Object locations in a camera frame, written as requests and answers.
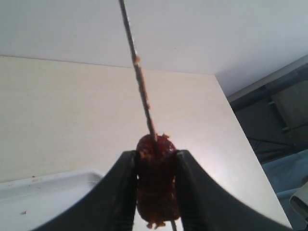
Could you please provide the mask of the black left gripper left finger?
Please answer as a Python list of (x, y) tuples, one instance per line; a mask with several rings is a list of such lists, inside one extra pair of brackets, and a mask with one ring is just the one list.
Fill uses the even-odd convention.
[(131, 231), (137, 202), (136, 151), (124, 151), (81, 200), (38, 231)]

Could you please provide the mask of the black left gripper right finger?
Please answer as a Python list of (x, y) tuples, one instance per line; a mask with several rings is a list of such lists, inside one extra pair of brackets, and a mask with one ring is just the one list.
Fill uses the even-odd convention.
[(176, 154), (175, 189), (185, 231), (289, 230), (229, 194), (187, 150)]

